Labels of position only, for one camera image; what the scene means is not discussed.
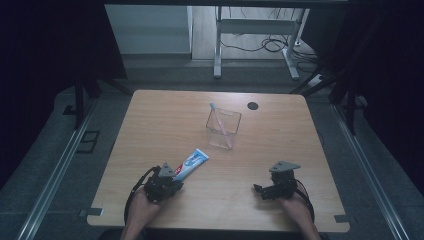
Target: black curtain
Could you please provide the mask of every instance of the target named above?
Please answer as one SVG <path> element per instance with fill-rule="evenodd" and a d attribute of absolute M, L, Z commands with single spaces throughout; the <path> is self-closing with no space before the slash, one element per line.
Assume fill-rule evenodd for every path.
<path fill-rule="evenodd" d="M 0 3 L 1 187 L 53 110 L 56 95 L 83 81 L 126 78 L 100 1 Z"/>
<path fill-rule="evenodd" d="M 386 1 L 387 15 L 361 59 L 365 117 L 424 194 L 423 4 Z"/>

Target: wooden table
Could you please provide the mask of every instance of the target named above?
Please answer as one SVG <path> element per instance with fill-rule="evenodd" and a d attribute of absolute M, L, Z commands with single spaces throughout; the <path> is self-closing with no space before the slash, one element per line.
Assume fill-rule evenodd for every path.
<path fill-rule="evenodd" d="M 209 145 L 209 103 L 242 113 L 234 148 Z M 247 107 L 259 105 L 257 110 Z M 210 158 L 184 182 L 149 227 L 167 229 L 296 231 L 284 211 L 252 185 L 270 186 L 277 161 L 301 165 L 295 177 L 307 188 L 322 232 L 346 232 L 345 215 L 305 99 L 300 95 L 151 91 L 134 93 L 92 208 L 97 226 L 123 226 L 124 206 L 148 169 L 177 168 L 195 148 Z"/>

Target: metal rail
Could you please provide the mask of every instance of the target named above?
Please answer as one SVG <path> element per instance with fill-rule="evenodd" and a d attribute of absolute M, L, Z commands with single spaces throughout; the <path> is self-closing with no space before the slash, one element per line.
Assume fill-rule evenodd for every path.
<path fill-rule="evenodd" d="M 62 156 L 59 159 L 59 162 L 50 175 L 50 178 L 44 186 L 44 189 L 38 196 L 37 201 L 31 209 L 27 219 L 25 220 L 25 223 L 22 225 L 22 228 L 19 231 L 19 235 L 16 239 L 34 239 L 35 234 L 37 233 L 37 230 L 40 227 L 41 222 L 43 221 L 44 216 L 50 207 L 50 203 L 53 200 L 53 197 L 55 196 L 56 191 L 63 179 L 63 176 L 68 169 L 69 163 L 72 161 L 72 157 L 74 156 L 84 131 L 87 128 L 96 103 L 97 99 L 90 99 L 88 102 L 86 115 L 83 119 L 83 122 L 81 123 L 81 126 L 79 129 L 73 132 L 68 145 L 66 146 Z"/>
<path fill-rule="evenodd" d="M 347 128 L 343 111 L 341 110 L 340 106 L 336 105 L 333 105 L 333 110 L 337 115 L 340 128 L 342 129 L 342 132 L 352 149 L 355 159 L 357 160 L 359 167 L 361 168 L 362 173 L 364 174 L 365 179 L 371 188 L 371 192 L 373 193 L 377 204 L 380 207 L 380 210 L 383 213 L 383 216 L 386 219 L 390 230 L 392 231 L 394 238 L 396 240 L 409 239 L 408 234 L 403 227 L 402 221 L 393 206 L 393 203 L 390 201 L 389 197 L 381 186 L 380 181 L 378 180 L 372 166 L 370 165 L 367 156 L 362 150 L 360 143 Z"/>

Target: toothbrush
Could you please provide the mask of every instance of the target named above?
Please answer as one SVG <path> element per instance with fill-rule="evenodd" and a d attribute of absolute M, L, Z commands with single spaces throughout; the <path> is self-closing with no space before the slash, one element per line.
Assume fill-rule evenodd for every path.
<path fill-rule="evenodd" d="M 219 115 L 215 111 L 216 106 L 215 106 L 214 103 L 210 103 L 209 105 L 211 106 L 212 112 L 215 115 L 216 121 L 218 122 L 218 125 L 219 125 L 219 128 L 221 129 L 221 132 L 224 134 L 225 140 L 227 141 L 227 144 L 228 144 L 228 148 L 231 149 L 233 147 L 233 145 L 231 144 L 230 136 L 228 136 L 228 133 L 225 130 L 224 124 L 221 121 L 221 118 L 219 117 Z"/>

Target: wall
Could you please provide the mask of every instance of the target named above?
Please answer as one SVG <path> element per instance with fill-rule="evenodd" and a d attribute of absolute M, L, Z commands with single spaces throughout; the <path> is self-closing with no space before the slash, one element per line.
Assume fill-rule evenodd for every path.
<path fill-rule="evenodd" d="M 191 6 L 105 8 L 121 54 L 191 53 Z"/>

